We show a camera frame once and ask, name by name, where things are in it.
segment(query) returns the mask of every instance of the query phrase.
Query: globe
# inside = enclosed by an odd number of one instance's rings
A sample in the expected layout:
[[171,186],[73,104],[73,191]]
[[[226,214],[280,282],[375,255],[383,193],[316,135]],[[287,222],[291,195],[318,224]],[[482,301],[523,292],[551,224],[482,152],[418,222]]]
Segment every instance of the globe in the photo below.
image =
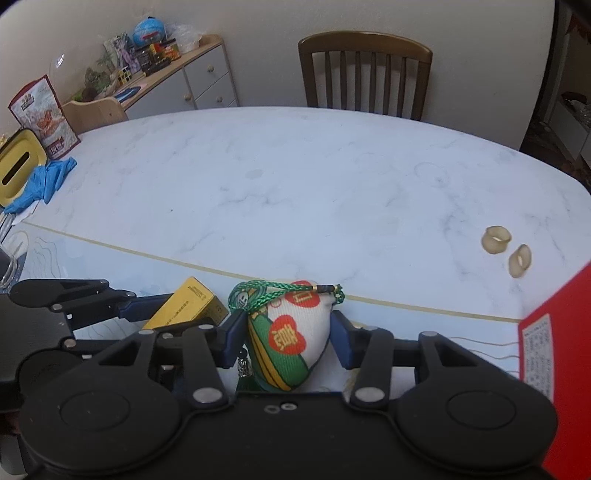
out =
[[165,36],[164,24],[157,18],[148,17],[136,25],[133,40],[136,47],[143,48],[151,43],[162,41]]

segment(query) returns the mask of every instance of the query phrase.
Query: blue glove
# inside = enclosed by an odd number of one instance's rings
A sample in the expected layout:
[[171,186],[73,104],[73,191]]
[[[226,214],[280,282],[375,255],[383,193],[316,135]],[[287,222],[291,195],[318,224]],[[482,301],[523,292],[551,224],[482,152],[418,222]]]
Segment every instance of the blue glove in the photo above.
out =
[[49,203],[53,194],[60,189],[66,176],[76,166],[72,157],[67,160],[51,160],[47,165],[35,167],[27,180],[22,195],[12,201],[5,213],[20,213],[35,200]]

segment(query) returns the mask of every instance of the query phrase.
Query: box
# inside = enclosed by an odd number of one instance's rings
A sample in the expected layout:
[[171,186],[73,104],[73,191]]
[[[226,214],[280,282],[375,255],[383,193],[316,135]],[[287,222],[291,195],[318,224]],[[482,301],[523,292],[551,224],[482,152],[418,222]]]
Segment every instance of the box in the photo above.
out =
[[226,315],[228,310],[223,303],[199,280],[189,277],[148,320],[144,329],[191,322],[205,317],[210,317],[219,325]]
[[558,480],[591,478],[590,307],[591,264],[518,327],[520,378],[558,412],[543,463]]

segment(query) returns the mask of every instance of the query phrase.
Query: red heart pattern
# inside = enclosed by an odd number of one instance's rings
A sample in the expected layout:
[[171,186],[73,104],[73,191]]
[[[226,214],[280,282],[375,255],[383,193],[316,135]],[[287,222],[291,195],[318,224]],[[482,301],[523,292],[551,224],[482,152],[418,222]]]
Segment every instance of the red heart pattern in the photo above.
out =
[[[298,280],[293,282],[294,285],[312,285],[307,280]],[[297,305],[298,307],[305,307],[307,309],[313,309],[320,304],[320,297],[317,293],[312,291],[291,291],[285,294],[285,299],[292,303],[293,305]]]
[[306,339],[297,331],[296,321],[291,315],[281,315],[271,324],[269,345],[284,355],[299,355],[306,350]]

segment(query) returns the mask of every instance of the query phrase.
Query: red package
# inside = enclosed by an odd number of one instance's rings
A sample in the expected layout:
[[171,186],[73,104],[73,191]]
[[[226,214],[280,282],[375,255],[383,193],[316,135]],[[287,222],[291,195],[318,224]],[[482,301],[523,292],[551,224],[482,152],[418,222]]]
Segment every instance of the red package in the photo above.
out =
[[544,468],[558,480],[591,478],[591,264],[519,324],[521,379],[558,412]]
[[80,142],[47,75],[25,85],[8,108],[23,128],[33,130],[50,160],[61,158]]

